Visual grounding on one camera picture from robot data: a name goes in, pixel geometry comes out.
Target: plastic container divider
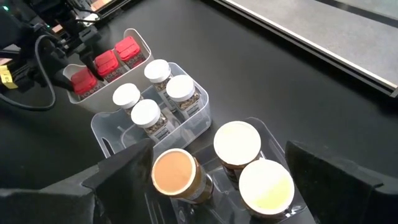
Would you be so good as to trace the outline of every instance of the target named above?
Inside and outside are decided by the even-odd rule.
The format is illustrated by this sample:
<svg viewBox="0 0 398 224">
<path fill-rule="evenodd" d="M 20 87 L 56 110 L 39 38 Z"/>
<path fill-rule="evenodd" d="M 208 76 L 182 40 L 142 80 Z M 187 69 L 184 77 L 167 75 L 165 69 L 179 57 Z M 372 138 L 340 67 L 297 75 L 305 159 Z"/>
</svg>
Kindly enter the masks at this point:
<svg viewBox="0 0 398 224">
<path fill-rule="evenodd" d="M 289 169 L 284 158 L 284 150 L 266 125 L 257 118 L 246 118 L 243 121 L 253 125 L 258 130 L 261 136 L 262 156 Z M 179 224 L 276 224 L 304 211 L 307 207 L 299 190 L 295 188 L 293 202 L 282 216 L 264 220 L 253 218 L 243 205 L 240 193 L 233 188 L 227 178 L 213 145 L 197 151 L 193 156 L 213 179 L 213 198 L 201 205 L 190 205 L 175 199 L 170 199 L 170 204 L 164 200 L 163 195 L 160 195 L 154 189 L 149 189 L 146 193 L 146 199 L 153 224 L 172 224 L 175 223 L 176 219 Z M 174 214 L 170 212 L 169 207 L 171 205 L 174 208 Z"/>
<path fill-rule="evenodd" d="M 113 112 L 118 109 L 118 106 L 116 106 L 113 103 L 112 95 L 113 92 L 119 86 L 125 83 L 134 83 L 140 90 L 145 90 L 150 86 L 149 80 L 144 76 L 144 69 L 149 62 L 154 60 L 152 52 L 150 51 L 148 45 L 145 43 L 144 39 L 141 37 L 141 35 L 139 35 L 139 33 L 135 29 L 127 29 L 126 31 L 124 31 L 123 38 L 128 36 L 131 36 L 134 38 L 134 40 L 136 40 L 146 60 L 142 62 L 140 65 L 130 70 L 127 67 L 127 65 L 125 65 L 124 62 L 122 62 L 119 56 L 116 54 L 119 63 L 122 63 L 124 65 L 127 72 L 121 77 L 107 84 L 105 87 L 102 87 L 102 89 L 98 90 L 97 92 L 93 93 L 92 95 L 81 101 L 79 100 L 79 98 L 76 96 L 75 93 L 67 91 L 70 103 L 81 106 L 82 108 L 94 113 Z M 85 67 L 86 67 L 85 65 L 70 64 L 67 67 L 65 67 L 65 69 L 63 70 L 63 75 L 70 80 L 73 74 L 75 74 L 76 72 L 80 71 Z"/>
<path fill-rule="evenodd" d="M 172 73 L 174 75 L 188 75 L 176 63 L 169 63 Z M 154 147 L 154 159 L 162 152 L 172 148 L 185 148 L 199 135 L 206 131 L 211 125 L 209 96 L 197 82 L 194 84 L 201 94 L 201 100 L 205 105 L 198 113 L 193 115 L 190 119 L 184 121 L 179 112 L 173 113 L 176 119 L 171 120 L 174 124 L 179 125 L 166 138 Z M 172 114 L 166 107 L 160 96 L 157 94 L 155 88 L 151 85 L 148 89 L 143 91 L 143 98 L 152 99 L 161 108 L 163 114 L 169 119 Z M 98 113 L 94 115 L 91 120 L 91 129 L 98 141 L 101 150 L 106 158 L 115 154 L 141 139 L 148 138 L 143 129 L 137 127 L 126 114 L 124 110 L 117 110 L 113 113 Z"/>
</svg>

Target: jar with red lid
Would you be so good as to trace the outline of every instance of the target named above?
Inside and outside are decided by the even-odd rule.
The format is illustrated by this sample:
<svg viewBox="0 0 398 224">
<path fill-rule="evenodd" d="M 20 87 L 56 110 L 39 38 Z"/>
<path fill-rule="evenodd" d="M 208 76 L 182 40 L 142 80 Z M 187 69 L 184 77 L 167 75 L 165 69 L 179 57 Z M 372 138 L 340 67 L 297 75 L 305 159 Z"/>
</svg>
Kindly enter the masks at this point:
<svg viewBox="0 0 398 224">
<path fill-rule="evenodd" d="M 107 82 L 111 82 L 122 76 L 126 69 L 121 65 L 112 50 L 108 50 L 96 57 L 95 65 L 98 74 Z"/>
<path fill-rule="evenodd" d="M 79 96 L 80 100 L 84 100 L 105 86 L 103 82 L 94 77 L 88 68 L 76 72 L 72 75 L 70 81 L 72 82 L 74 92 Z"/>
<path fill-rule="evenodd" d="M 141 52 L 141 47 L 132 37 L 124 38 L 116 44 L 115 49 L 120 59 L 126 63 L 130 69 L 133 69 L 145 60 L 145 56 Z"/>
</svg>

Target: black cable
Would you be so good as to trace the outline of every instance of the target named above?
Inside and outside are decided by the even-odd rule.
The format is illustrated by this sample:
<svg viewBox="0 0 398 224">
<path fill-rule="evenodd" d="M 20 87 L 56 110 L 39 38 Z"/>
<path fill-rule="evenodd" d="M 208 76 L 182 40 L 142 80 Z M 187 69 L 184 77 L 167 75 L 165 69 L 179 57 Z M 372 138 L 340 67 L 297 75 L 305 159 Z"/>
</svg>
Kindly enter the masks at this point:
<svg viewBox="0 0 398 224">
<path fill-rule="evenodd" d="M 15 102 L 15 101 L 7 98 L 6 96 L 4 96 L 2 94 L 0 94 L 0 99 L 4 100 L 6 103 L 8 103 L 12 106 L 15 106 L 15 107 L 23 109 L 23 110 L 29 110 L 29 111 L 48 111 L 49 109 L 51 109 L 55 106 L 55 102 L 56 102 L 57 98 L 55 96 L 54 88 L 51 84 L 50 78 L 47 76 L 47 73 L 44 70 L 44 67 L 43 67 L 43 64 L 42 64 L 42 61 L 41 61 L 40 55 L 39 55 L 39 44 L 43 39 L 46 39 L 46 38 L 53 39 L 54 41 L 58 42 L 57 38 L 55 38 L 52 35 L 41 35 L 35 42 L 35 56 L 36 56 L 37 63 L 39 64 L 40 71 L 42 72 L 42 75 L 44 77 L 44 80 L 50 88 L 51 97 L 52 97 L 51 104 L 49 104 L 48 106 L 23 105 L 21 103 Z"/>
</svg>

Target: spice jar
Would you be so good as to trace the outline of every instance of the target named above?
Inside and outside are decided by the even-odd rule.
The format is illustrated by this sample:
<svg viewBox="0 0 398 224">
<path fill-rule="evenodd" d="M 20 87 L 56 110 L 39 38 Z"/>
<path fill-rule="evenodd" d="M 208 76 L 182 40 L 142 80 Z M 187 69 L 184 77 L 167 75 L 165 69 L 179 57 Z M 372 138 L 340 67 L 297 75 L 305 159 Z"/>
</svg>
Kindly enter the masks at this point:
<svg viewBox="0 0 398 224">
<path fill-rule="evenodd" d="M 173 77 L 166 90 L 185 119 L 189 119 L 204 107 L 192 78 L 187 75 Z"/>
<path fill-rule="evenodd" d="M 166 92 L 166 86 L 173 77 L 169 63 L 165 60 L 153 60 L 145 67 L 144 75 L 155 87 L 157 93 L 171 112 L 177 110 L 175 103 Z"/>
<path fill-rule="evenodd" d="M 98 74 L 109 83 L 126 72 L 126 69 L 119 63 L 112 50 L 108 50 L 96 57 L 94 62 Z"/>
<path fill-rule="evenodd" d="M 247 165 L 239 180 L 245 206 L 252 216 L 272 218 L 282 215 L 294 198 L 294 182 L 279 163 L 259 159 Z"/>
<path fill-rule="evenodd" d="M 183 149 L 169 149 L 156 159 L 152 182 L 160 193 L 192 204 L 208 200 L 213 191 L 210 176 Z"/>
<path fill-rule="evenodd" d="M 261 137 L 250 124 L 232 121 L 217 130 L 214 149 L 233 187 L 239 189 L 242 170 L 260 157 Z"/>
<path fill-rule="evenodd" d="M 73 91 L 78 95 L 80 100 L 89 97 L 105 84 L 98 81 L 88 68 L 84 68 L 72 75 L 70 81 L 73 85 Z"/>
<path fill-rule="evenodd" d="M 119 54 L 120 59 L 130 69 L 133 69 L 145 60 L 140 46 L 137 44 L 136 40 L 130 36 L 118 42 L 115 45 L 115 50 Z"/>
<path fill-rule="evenodd" d="M 175 129 L 174 125 L 164 116 L 153 100 L 141 100 L 138 102 L 131 111 L 131 119 L 134 124 L 143 128 L 156 144 Z"/>
<path fill-rule="evenodd" d="M 132 108 L 141 100 L 141 92 L 132 83 L 119 86 L 113 93 L 113 103 L 124 109 L 128 115 L 131 115 Z"/>
</svg>

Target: black countertop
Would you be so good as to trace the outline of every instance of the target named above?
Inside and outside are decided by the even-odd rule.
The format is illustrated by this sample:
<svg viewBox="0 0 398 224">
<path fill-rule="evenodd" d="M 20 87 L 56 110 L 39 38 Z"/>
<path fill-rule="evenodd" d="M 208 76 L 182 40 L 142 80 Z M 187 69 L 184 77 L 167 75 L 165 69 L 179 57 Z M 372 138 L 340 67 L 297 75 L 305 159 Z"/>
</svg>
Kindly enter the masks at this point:
<svg viewBox="0 0 398 224">
<path fill-rule="evenodd" d="M 211 1 L 142 1 L 101 30 L 101 44 L 113 46 L 127 28 L 138 30 L 155 58 L 178 63 L 208 91 L 213 125 L 189 150 L 211 144 L 222 124 L 253 116 L 283 146 L 325 147 L 398 177 L 397 100 Z M 9 94 L 36 105 L 48 95 L 40 88 Z M 41 114 L 0 102 L 0 187 L 39 189 L 103 158 L 92 114 L 72 106 L 63 90 L 57 96 L 56 107 Z M 308 218 L 306 211 L 286 223 Z"/>
</svg>

